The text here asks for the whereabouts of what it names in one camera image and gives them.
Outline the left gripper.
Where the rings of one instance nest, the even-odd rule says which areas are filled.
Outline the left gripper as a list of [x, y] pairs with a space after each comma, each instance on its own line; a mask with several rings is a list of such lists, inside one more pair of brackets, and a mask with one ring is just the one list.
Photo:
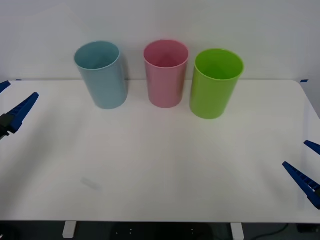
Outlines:
[[[0, 94], [7, 89], [11, 83], [7, 80], [0, 83]], [[0, 140], [10, 133], [15, 134], [23, 124], [24, 119], [38, 100], [39, 94], [34, 92], [19, 105], [9, 112], [0, 116]]]

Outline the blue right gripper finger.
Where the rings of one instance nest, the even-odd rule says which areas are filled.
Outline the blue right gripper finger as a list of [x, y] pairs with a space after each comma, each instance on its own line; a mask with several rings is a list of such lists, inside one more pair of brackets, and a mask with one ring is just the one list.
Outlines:
[[312, 141], [306, 140], [304, 143], [308, 148], [316, 152], [317, 154], [320, 154], [320, 145], [317, 143], [314, 143]]
[[293, 167], [288, 162], [284, 162], [283, 167], [292, 177], [292, 179], [297, 183], [297, 185], [305, 193], [309, 201], [313, 204], [315, 208], [320, 209], [320, 185], [300, 172], [298, 169]]

